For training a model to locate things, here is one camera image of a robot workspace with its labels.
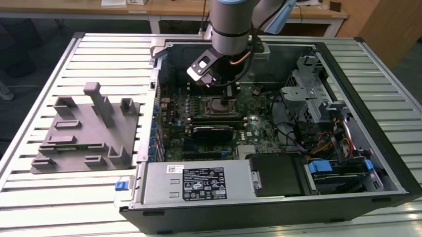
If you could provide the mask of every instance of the motherboard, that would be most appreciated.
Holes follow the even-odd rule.
[[[196,87],[198,94],[189,86]],[[220,97],[208,95],[206,88],[197,89],[186,84],[185,88],[162,90],[170,95],[161,99],[165,161],[242,159],[244,154],[282,150],[268,115],[272,91],[264,91],[258,84],[238,84],[234,99],[221,105]],[[210,132],[201,138],[193,134],[197,127],[232,131],[222,137],[212,137]]]

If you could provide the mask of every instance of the table leg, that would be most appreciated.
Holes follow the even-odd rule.
[[[328,28],[323,34],[324,37],[335,37],[337,30],[341,27],[344,19],[332,19],[331,24],[328,25]]]
[[[158,34],[158,16],[150,15],[148,16],[149,26],[150,26],[150,33]]]
[[[54,21],[58,28],[63,27],[63,19],[54,19],[53,21]]]

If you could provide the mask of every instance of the slotted aluminum table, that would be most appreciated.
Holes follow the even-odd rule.
[[[30,162],[51,123],[59,95],[75,103],[86,81],[101,84],[110,102],[132,97],[142,103],[133,151],[145,140],[150,50],[165,39],[197,35],[83,34],[73,38],[0,162],[0,236],[142,236],[117,212],[129,193],[113,190],[134,170],[33,175]],[[422,182],[422,107],[364,43],[353,39],[262,37],[262,40],[324,42],[411,172]],[[379,209],[349,222],[181,233],[173,236],[420,236],[422,203]]]

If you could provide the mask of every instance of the power supply label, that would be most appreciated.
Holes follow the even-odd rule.
[[[182,200],[202,201],[226,199],[222,168],[182,170]]]

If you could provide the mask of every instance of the robotic arm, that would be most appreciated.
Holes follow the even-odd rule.
[[[256,31],[277,34],[296,0],[210,0],[210,41],[188,75],[206,87],[228,87],[245,74],[253,57]],[[248,48],[249,34],[252,42]]]

